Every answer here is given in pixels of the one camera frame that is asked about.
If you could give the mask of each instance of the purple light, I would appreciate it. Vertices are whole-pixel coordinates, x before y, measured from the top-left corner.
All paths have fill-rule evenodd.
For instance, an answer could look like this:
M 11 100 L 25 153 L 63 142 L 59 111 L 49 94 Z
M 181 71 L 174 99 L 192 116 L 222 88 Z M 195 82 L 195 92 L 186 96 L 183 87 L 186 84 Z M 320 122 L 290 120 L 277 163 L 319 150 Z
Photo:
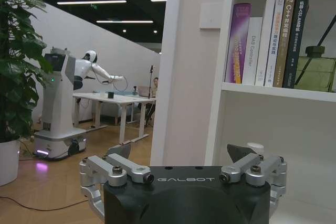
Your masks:
M 49 152 L 45 152 L 45 151 L 41 151 L 41 150 L 37 150 L 36 152 L 42 153 L 42 154 L 45 154 L 45 155 L 49 155 Z
M 47 172 L 48 171 L 48 165 L 43 164 L 43 163 L 37 163 L 36 164 L 36 170 L 38 172 Z

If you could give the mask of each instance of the purple book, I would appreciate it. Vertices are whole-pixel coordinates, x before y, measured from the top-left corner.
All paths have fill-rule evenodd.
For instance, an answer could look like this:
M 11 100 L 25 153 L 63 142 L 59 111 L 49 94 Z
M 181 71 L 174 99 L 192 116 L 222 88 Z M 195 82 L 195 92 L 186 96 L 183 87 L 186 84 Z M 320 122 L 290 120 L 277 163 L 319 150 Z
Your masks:
M 225 81 L 241 84 L 251 4 L 235 4 L 232 13 Z

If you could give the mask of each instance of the white flower pot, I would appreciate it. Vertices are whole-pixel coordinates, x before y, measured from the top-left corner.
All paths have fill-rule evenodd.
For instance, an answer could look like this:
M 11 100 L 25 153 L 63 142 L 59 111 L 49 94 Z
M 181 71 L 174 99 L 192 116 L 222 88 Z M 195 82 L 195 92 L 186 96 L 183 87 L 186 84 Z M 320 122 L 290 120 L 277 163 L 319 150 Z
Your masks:
M 17 178 L 20 142 L 13 140 L 0 143 L 0 186 Z

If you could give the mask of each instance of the book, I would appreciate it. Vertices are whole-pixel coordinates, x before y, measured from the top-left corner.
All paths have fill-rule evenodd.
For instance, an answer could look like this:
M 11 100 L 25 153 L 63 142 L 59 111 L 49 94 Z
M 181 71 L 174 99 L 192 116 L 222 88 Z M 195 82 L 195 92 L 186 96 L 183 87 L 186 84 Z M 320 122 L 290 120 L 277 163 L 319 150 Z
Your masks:
M 289 31 L 293 17 L 293 9 L 294 0 L 285 0 L 285 6 L 283 8 L 284 12 L 282 14 L 277 63 L 275 65 L 275 75 L 273 80 L 273 87 L 277 88 L 282 87 L 288 49 Z
M 264 16 L 262 21 L 263 25 L 261 26 L 259 56 L 257 63 L 256 82 L 255 82 L 256 86 L 263 86 L 265 82 L 267 56 L 268 56 L 273 13 L 274 13 L 274 4 L 275 0 L 266 0 Z
M 308 11 L 308 0 L 295 0 L 292 25 L 289 34 L 288 52 L 284 73 L 284 88 L 294 88 L 296 68 L 299 60 L 303 26 Z
M 250 18 L 248 25 L 242 84 L 254 85 L 260 45 L 262 17 Z
M 280 26 L 282 20 L 282 12 L 284 10 L 285 0 L 275 0 L 273 23 L 271 31 L 271 39 L 269 43 L 265 86 L 273 87 L 275 65 L 277 62 L 278 46 L 279 46 L 279 36 L 280 36 Z
M 225 72 L 225 81 L 241 83 L 244 71 L 246 39 L 251 5 L 235 4 L 232 13 L 229 50 Z

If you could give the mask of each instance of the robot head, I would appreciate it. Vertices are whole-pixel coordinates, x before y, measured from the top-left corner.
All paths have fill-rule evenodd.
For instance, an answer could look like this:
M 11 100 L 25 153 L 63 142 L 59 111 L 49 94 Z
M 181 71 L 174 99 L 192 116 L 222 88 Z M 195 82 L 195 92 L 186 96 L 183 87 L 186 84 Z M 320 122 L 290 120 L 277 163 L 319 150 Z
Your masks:
M 98 56 L 97 53 L 93 50 L 89 50 L 85 53 L 85 56 L 83 57 L 83 60 L 91 61 L 92 63 L 97 62 Z

